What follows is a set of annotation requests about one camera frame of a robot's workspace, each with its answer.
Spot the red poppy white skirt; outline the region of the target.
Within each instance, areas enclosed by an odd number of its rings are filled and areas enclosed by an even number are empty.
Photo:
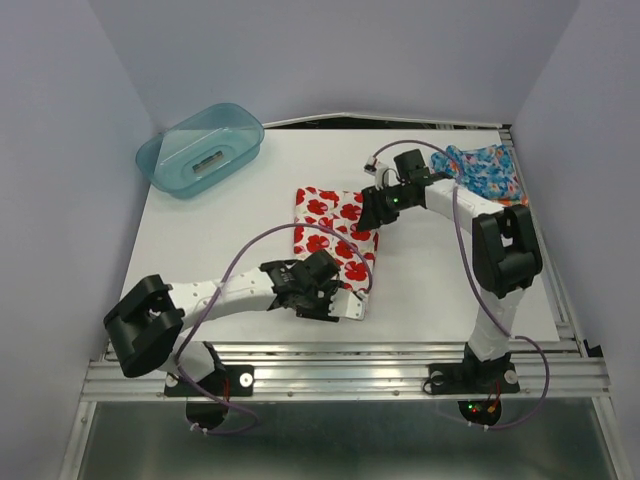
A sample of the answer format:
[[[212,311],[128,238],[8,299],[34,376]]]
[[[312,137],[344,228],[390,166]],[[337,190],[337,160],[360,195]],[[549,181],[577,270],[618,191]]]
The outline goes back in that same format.
[[[340,266],[339,279],[345,288],[368,301],[379,232],[357,230],[362,207],[360,192],[299,188],[294,208],[297,226],[293,254],[304,260],[317,251],[327,251]]]

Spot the blue floral skirt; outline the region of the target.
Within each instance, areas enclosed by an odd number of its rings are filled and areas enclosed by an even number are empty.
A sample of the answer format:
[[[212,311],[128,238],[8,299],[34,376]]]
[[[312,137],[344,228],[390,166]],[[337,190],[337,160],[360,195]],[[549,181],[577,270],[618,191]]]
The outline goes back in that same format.
[[[431,155],[430,166],[435,172],[457,178],[461,186],[494,202],[500,198],[525,196],[509,152],[502,144],[472,150],[449,145],[445,154]]]

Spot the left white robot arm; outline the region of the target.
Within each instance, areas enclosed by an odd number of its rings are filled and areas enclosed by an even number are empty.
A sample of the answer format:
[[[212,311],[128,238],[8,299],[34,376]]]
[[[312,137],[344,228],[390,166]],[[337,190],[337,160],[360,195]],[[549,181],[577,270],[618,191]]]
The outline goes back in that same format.
[[[123,375],[155,370],[187,378],[199,393],[215,392],[222,362],[212,344],[197,341],[197,327],[245,312],[291,309],[303,318],[336,322],[347,313],[350,290],[326,251],[305,260],[271,261],[226,279],[167,283],[141,279],[106,314],[103,323]]]

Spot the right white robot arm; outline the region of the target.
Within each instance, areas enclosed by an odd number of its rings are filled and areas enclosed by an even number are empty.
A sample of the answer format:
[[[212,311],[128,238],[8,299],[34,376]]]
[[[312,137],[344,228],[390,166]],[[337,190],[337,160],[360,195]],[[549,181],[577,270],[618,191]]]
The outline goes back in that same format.
[[[517,308],[543,268],[531,212],[522,204],[487,200],[454,175],[432,171],[417,149],[397,155],[394,163],[396,184],[389,183],[390,169],[376,157],[365,163],[375,183],[362,192],[357,228],[377,229],[420,206],[452,220],[456,234],[470,234],[471,247],[460,254],[478,303],[475,325],[460,363],[432,364],[429,370],[435,394],[448,388],[482,390],[513,372],[509,341]]]

